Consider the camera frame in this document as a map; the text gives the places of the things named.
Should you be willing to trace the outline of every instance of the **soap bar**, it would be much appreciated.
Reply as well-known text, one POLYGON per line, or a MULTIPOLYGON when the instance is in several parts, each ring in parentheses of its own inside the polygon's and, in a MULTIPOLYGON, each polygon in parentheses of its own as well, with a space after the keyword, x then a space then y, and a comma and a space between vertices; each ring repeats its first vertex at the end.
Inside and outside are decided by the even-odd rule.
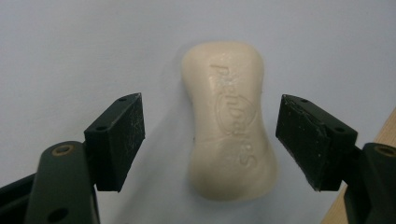
POLYGON ((192 185, 217 201, 267 193, 277 162, 262 122, 260 54, 240 42, 204 43, 183 57, 182 78, 195 119, 192 185))

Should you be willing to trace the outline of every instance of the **white background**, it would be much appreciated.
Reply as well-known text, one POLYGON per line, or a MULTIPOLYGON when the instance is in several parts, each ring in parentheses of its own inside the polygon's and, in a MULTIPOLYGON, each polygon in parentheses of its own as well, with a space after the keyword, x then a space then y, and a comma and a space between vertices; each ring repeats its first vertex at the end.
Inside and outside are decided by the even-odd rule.
POLYGON ((122 192, 98 193, 102 223, 319 223, 337 193, 314 192, 276 139, 281 94, 332 113, 362 147, 395 106, 395 73, 392 0, 3 0, 0 186, 142 92, 147 139, 122 192), (188 184, 193 115, 180 60, 211 40, 247 42, 264 59, 262 115, 280 175, 257 200, 210 202, 188 184))

